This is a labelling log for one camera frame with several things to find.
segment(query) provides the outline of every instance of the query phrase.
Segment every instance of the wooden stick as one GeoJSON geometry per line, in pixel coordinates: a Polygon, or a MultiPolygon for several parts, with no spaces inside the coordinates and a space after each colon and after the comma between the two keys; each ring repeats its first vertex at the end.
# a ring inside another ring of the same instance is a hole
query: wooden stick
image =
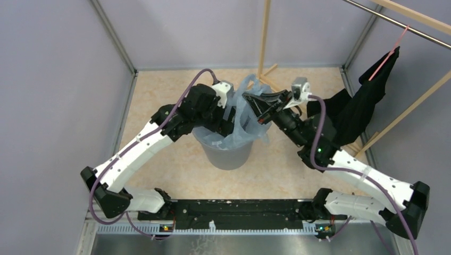
{"type": "Polygon", "coordinates": [[[349,149],[351,149],[353,152],[359,152],[360,148],[356,148],[352,143],[345,145],[349,149]]]}
{"type": "Polygon", "coordinates": [[[257,70],[257,78],[260,79],[260,76],[263,72],[263,62],[265,61],[265,49],[266,49],[266,35],[268,34],[268,19],[269,19],[269,10],[270,10],[271,0],[265,0],[265,9],[263,12],[263,26],[262,26],[262,40],[260,44],[260,59],[258,61],[258,70],[257,70]]]}
{"type": "Polygon", "coordinates": [[[404,119],[411,111],[418,107],[423,101],[425,101],[432,93],[437,91],[443,84],[445,84],[449,79],[451,79],[451,70],[443,78],[441,78],[436,84],[434,84],[428,91],[426,91],[421,97],[419,97],[411,106],[409,106],[401,115],[399,115],[394,121],[392,121],[384,130],[382,130],[378,135],[376,135],[371,141],[369,141],[360,150],[355,157],[362,155],[366,150],[368,150],[373,144],[375,144],[379,139],[382,138],[388,131],[390,131],[396,124],[398,124],[402,119],[404,119]]]}
{"type": "Polygon", "coordinates": [[[376,132],[373,134],[373,136],[372,136],[372,137],[368,140],[368,142],[366,142],[366,143],[371,142],[378,134],[379,134],[379,132],[376,131],[376,132]]]}
{"type": "Polygon", "coordinates": [[[259,80],[263,83],[268,84],[269,87],[271,87],[271,89],[275,92],[282,90],[273,80],[264,75],[261,75],[259,80]]]}
{"type": "MultiPolygon", "coordinates": [[[[262,75],[263,76],[267,76],[269,73],[271,73],[272,71],[274,71],[277,68],[278,64],[273,64],[268,70],[266,70],[262,75]]],[[[251,81],[249,83],[249,86],[247,86],[247,89],[252,88],[252,86],[254,85],[254,83],[251,81]]]]}
{"type": "Polygon", "coordinates": [[[274,71],[277,68],[278,64],[273,64],[272,67],[270,67],[268,70],[266,70],[263,75],[267,76],[268,74],[270,74],[272,71],[274,71]]]}
{"type": "Polygon", "coordinates": [[[448,35],[451,35],[451,25],[448,25],[446,23],[443,23],[441,21],[438,21],[436,19],[433,19],[429,16],[426,16],[422,13],[419,13],[417,11],[414,11],[412,9],[409,9],[403,5],[394,3],[389,0],[371,0],[379,5],[382,5],[383,7],[386,7],[388,9],[391,9],[395,12],[398,12],[404,16],[407,16],[411,19],[414,19],[416,21],[419,21],[427,26],[430,26],[432,28],[435,28],[443,33],[446,33],[448,35]]]}

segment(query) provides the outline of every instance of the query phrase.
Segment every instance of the beige floor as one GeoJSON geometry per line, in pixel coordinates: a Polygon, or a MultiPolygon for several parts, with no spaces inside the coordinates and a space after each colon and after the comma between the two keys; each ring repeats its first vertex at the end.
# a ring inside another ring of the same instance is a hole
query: beige floor
{"type": "MultiPolygon", "coordinates": [[[[238,86],[253,69],[214,70],[220,80],[238,86]]],[[[165,104],[173,104],[198,70],[140,72],[130,106],[121,148],[143,128],[165,104]]],[[[344,85],[338,68],[276,69],[269,77],[281,88],[290,88],[297,76],[307,77],[312,93],[330,97],[344,85]]],[[[208,73],[198,80],[211,84],[208,73]]],[[[223,171],[206,158],[190,134],[164,148],[147,162],[128,185],[161,188],[175,199],[282,199],[312,198],[319,188],[362,194],[353,186],[306,167],[297,156],[298,148],[275,126],[269,130],[270,143],[254,143],[248,162],[239,169],[223,171]]]]}

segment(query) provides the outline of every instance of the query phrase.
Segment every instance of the metal rod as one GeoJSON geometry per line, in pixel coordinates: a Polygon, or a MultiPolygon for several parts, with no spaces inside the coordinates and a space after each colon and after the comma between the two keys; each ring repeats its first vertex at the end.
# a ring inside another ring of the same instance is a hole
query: metal rod
{"type": "MultiPolygon", "coordinates": [[[[378,13],[376,11],[373,11],[372,9],[370,9],[370,8],[368,8],[366,6],[363,6],[363,5],[359,4],[359,3],[356,3],[356,2],[351,1],[351,0],[343,0],[343,1],[347,2],[348,4],[352,4],[352,5],[354,5],[354,6],[358,7],[358,8],[366,11],[366,12],[369,12],[369,13],[373,14],[373,15],[376,15],[379,18],[381,18],[383,20],[386,20],[386,21],[388,21],[388,22],[390,22],[390,23],[392,23],[392,24],[394,24],[394,25],[396,25],[396,26],[398,26],[400,28],[406,28],[407,27],[407,25],[405,25],[405,24],[403,24],[403,23],[401,23],[401,22],[399,22],[397,20],[394,20],[392,18],[389,18],[389,17],[387,17],[387,16],[385,16],[383,14],[380,14],[380,13],[378,13]]],[[[445,42],[443,42],[443,41],[441,41],[441,40],[439,40],[439,39],[437,39],[435,37],[432,37],[432,36],[430,36],[430,35],[428,35],[426,33],[423,33],[423,32],[421,32],[419,30],[416,30],[416,29],[414,29],[412,27],[409,27],[408,31],[410,31],[411,33],[414,33],[417,36],[420,36],[420,37],[422,37],[422,38],[424,38],[424,39],[426,39],[428,41],[431,41],[431,42],[433,42],[433,43],[435,43],[437,45],[440,45],[440,46],[445,47],[447,49],[451,49],[451,45],[449,45],[449,44],[447,44],[447,43],[445,43],[445,42]]]]}
{"type": "Polygon", "coordinates": [[[121,147],[122,135],[124,134],[124,129],[126,127],[127,116],[130,111],[131,100],[133,97],[133,92],[135,92],[136,82],[138,80],[138,73],[135,73],[131,79],[130,89],[128,91],[126,105],[124,106],[124,111],[122,112],[121,124],[119,126],[119,130],[116,132],[116,140],[113,145],[113,151],[111,152],[111,156],[114,156],[118,153],[121,147]]]}
{"type": "Polygon", "coordinates": [[[108,17],[105,14],[105,11],[103,10],[102,6],[100,5],[100,2],[98,0],[89,0],[91,2],[91,5],[93,6],[94,10],[96,11],[103,27],[105,28],[106,33],[110,37],[114,47],[118,51],[121,59],[124,61],[125,65],[127,65],[127,68],[130,70],[130,72],[135,75],[136,74],[136,68],[133,66],[133,63],[131,62],[130,57],[128,56],[123,44],[121,43],[121,40],[119,40],[119,36],[116,33],[116,31],[113,28],[113,25],[111,25],[111,22],[109,21],[108,17]]]}

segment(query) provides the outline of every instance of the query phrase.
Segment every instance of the black cloth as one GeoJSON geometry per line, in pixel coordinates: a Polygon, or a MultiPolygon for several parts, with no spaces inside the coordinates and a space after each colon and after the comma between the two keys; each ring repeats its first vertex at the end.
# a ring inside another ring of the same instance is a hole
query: black cloth
{"type": "MultiPolygon", "coordinates": [[[[326,114],[332,120],[333,126],[337,130],[334,143],[339,146],[353,143],[366,126],[370,123],[376,104],[385,96],[385,85],[390,75],[396,59],[399,57],[399,46],[395,52],[387,59],[374,78],[369,81],[370,76],[387,57],[385,54],[372,67],[360,76],[358,82],[362,85],[354,97],[343,89],[333,97],[324,100],[326,114]]],[[[307,117],[321,112],[318,101],[307,103],[307,117]]]]}

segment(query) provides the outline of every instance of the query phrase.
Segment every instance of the lavender wall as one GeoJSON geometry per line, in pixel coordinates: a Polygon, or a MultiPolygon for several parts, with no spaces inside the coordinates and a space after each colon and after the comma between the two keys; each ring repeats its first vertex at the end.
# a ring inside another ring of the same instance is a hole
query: lavender wall
{"type": "Polygon", "coordinates": [[[131,74],[88,1],[0,1],[0,254],[74,254],[131,74]]]}
{"type": "MultiPolygon", "coordinates": [[[[100,2],[138,69],[258,63],[263,0],[100,2]]],[[[265,63],[342,65],[368,18],[338,0],[272,1],[265,63]]]]}
{"type": "MultiPolygon", "coordinates": [[[[451,24],[449,0],[396,1],[442,22],[451,24]]],[[[393,11],[384,11],[394,19],[410,24],[445,42],[451,36],[421,25],[393,11]]],[[[354,89],[358,77],[388,52],[402,29],[378,20],[354,64],[349,70],[354,89]]],[[[390,75],[386,96],[376,107],[367,128],[369,135],[381,131],[427,89],[451,70],[451,51],[411,33],[400,44],[400,57],[390,75]]],[[[421,254],[448,254],[447,220],[451,206],[449,169],[449,127],[451,126],[451,81],[429,97],[373,147],[379,170],[408,182],[423,181],[431,186],[430,204],[417,240],[421,254]]]]}

